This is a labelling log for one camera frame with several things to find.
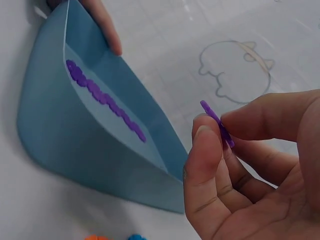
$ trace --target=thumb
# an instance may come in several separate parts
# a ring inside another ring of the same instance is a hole
[[[320,212],[320,90],[266,94],[222,116],[231,135],[243,140],[297,142],[308,202]]]

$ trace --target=blue folded paper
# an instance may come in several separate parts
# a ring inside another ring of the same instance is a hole
[[[78,84],[67,60],[100,92]],[[106,99],[98,94],[110,96],[117,108],[102,104]],[[38,33],[17,129],[30,157],[47,170],[107,194],[184,213],[186,150],[161,108],[112,53],[77,0],[58,6]]]

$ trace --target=white surface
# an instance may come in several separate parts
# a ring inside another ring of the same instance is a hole
[[[275,61],[269,92],[320,86],[318,0],[104,2],[123,42],[124,59],[160,103],[187,149],[192,119],[203,112],[200,100],[207,100],[218,114],[240,107],[215,95],[218,85],[212,76],[198,74],[199,54],[212,43],[256,42],[255,51]],[[83,188],[38,168],[26,155],[17,136],[16,113],[28,57],[43,22],[34,4],[1,0],[0,239],[82,240],[101,234],[125,240],[133,233],[149,240],[198,239],[182,215]],[[216,56],[207,60],[219,63]],[[248,95],[255,84],[247,86]],[[270,143],[297,152],[293,143]]]

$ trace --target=purple bead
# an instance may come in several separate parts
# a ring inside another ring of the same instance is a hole
[[[131,124],[131,120],[130,117],[125,113],[122,115],[122,119],[125,122],[125,124],[129,127]]]
[[[136,129],[139,128],[138,124],[136,124],[134,121],[132,121],[130,124],[129,124],[129,128],[131,131],[136,131]]]
[[[88,91],[92,94],[93,98],[96,101],[99,101],[99,103],[102,105],[108,104],[110,110],[114,112],[118,117],[122,117],[125,124],[131,131],[134,131],[138,135],[139,139],[142,142],[145,143],[147,141],[146,136],[141,131],[139,126],[135,122],[130,120],[130,117],[126,114],[126,112],[118,107],[115,100],[109,94],[103,93],[100,90],[99,86],[92,79],[86,79],[86,76],[84,76],[82,70],[76,65],[74,61],[67,60],[66,65],[72,79],[76,81],[76,83],[80,87],[87,87]],[[207,106],[206,109],[207,111],[210,111],[211,109],[210,107],[208,107],[209,106]]]
[[[100,99],[102,98],[102,92],[100,91],[100,89],[97,89],[92,93],[92,96],[95,100],[100,102]]]
[[[92,81],[91,79],[89,79],[89,80],[87,80],[87,81],[88,81],[88,83],[87,83],[86,87],[88,88],[88,90],[89,90],[90,93],[93,94],[94,92],[100,90],[99,87],[98,87],[98,85],[95,84],[94,81]]]
[[[122,115],[122,111],[125,112],[123,109],[121,109],[120,107],[118,107],[116,110],[115,110],[115,115],[117,117],[120,117]]]
[[[70,75],[71,75],[71,78],[74,80],[74,81],[77,81],[78,80],[78,75],[73,73],[72,71],[70,71]]]
[[[143,134],[143,132],[141,132],[141,133],[138,135],[138,137],[139,137],[140,140],[141,140],[142,142],[144,142],[144,143],[147,141],[146,136]]]
[[[82,87],[82,88],[86,87],[87,84],[88,84],[87,79],[86,79],[86,77],[85,77],[84,75],[82,75],[81,77],[79,77],[79,78],[76,80],[76,83],[77,83],[80,87]]]
[[[101,93],[101,97],[99,99],[99,103],[101,103],[102,105],[107,104],[107,98],[106,98],[106,94],[105,93]]]
[[[117,104],[116,104],[115,102],[110,102],[110,103],[108,103],[108,105],[109,105],[110,110],[111,110],[113,113],[115,113],[116,110],[117,110],[117,108],[118,108]]]
[[[68,67],[69,71],[71,71],[72,69],[74,69],[77,65],[74,61],[72,60],[67,60],[66,62],[66,66]]]

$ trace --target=finger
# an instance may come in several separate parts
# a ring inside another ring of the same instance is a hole
[[[226,113],[221,121],[231,135],[240,139],[295,142],[305,111],[319,97],[319,90],[269,93]]]
[[[184,167],[184,207],[187,219],[201,239],[210,240],[230,216],[216,189],[216,171],[222,157],[219,128],[198,128]]]
[[[223,155],[233,188],[252,203],[260,201],[275,190],[269,184],[253,177],[228,146],[224,149]]]
[[[81,3],[101,28],[114,54],[117,56],[122,55],[122,46],[119,35],[113,24],[111,16],[107,12],[101,0],[81,0]]]
[[[200,126],[208,126],[216,133],[220,133],[216,121],[206,114],[201,114],[193,121],[193,138]],[[215,175],[215,185],[217,196],[222,201],[222,203],[230,210],[231,213],[234,213],[239,209],[246,208],[252,204],[252,202],[247,197],[233,188],[232,182],[229,177],[228,167],[223,155],[217,167]]]
[[[235,137],[244,140],[278,138],[296,141],[306,196],[320,212],[320,90],[267,94],[227,113],[222,122]]]
[[[231,213],[252,205],[252,202],[246,196],[234,189],[224,158],[221,159],[218,165],[215,174],[215,185],[218,198]]]
[[[296,156],[280,152],[260,141],[234,138],[233,152],[271,184],[280,186],[299,163]]]

